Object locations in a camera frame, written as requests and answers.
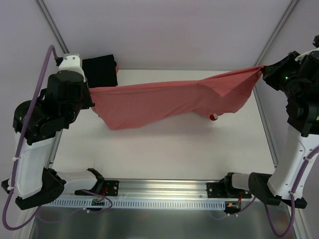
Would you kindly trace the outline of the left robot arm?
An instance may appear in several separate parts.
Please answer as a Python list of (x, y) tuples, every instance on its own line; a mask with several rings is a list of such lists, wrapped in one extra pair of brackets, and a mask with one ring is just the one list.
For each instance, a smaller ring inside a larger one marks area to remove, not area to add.
[(22, 139), (15, 178), (17, 206), (21, 210), (39, 207), (63, 193), (100, 194), (104, 177), (97, 170), (61, 173), (49, 166), (49, 152), (56, 134), (68, 129), (81, 110), (94, 106), (85, 77), (71, 70), (50, 75), (47, 87), (36, 94), (35, 106), (28, 118), (30, 106), (30, 101), (21, 103), (13, 118), (16, 138)]

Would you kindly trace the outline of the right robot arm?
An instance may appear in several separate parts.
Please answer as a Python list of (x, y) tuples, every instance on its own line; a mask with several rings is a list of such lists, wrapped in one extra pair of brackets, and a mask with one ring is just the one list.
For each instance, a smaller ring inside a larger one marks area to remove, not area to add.
[(223, 193), (235, 197), (246, 190), (266, 205), (281, 202), (304, 209), (303, 188), (319, 152), (319, 37), (313, 50), (290, 52), (281, 61), (266, 66), (263, 80), (287, 98), (288, 132), (283, 154), (273, 174), (228, 173)]

